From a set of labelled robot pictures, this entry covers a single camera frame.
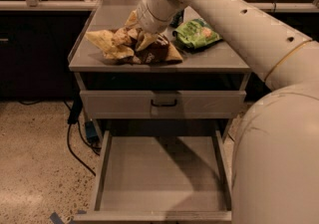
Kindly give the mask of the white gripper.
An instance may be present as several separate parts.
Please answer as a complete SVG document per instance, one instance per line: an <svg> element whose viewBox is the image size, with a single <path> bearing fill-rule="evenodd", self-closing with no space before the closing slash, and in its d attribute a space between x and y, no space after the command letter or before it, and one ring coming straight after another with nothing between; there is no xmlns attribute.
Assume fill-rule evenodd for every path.
<svg viewBox="0 0 319 224"><path fill-rule="evenodd" d="M161 33L167 28L173 15L173 0L142 0L137 11L132 11L125 23L126 28L141 26L145 31L139 33L135 50L142 51L155 42L158 38L156 33Z"/></svg>

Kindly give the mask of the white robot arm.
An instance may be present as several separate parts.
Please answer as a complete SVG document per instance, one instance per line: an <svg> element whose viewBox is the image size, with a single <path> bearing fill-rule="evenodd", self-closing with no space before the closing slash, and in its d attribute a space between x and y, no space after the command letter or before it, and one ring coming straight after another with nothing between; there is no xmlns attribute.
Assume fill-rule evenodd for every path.
<svg viewBox="0 0 319 224"><path fill-rule="evenodd" d="M319 43L244 0L142 0L163 32L191 7L267 86L237 129L232 224L319 224Z"/></svg>

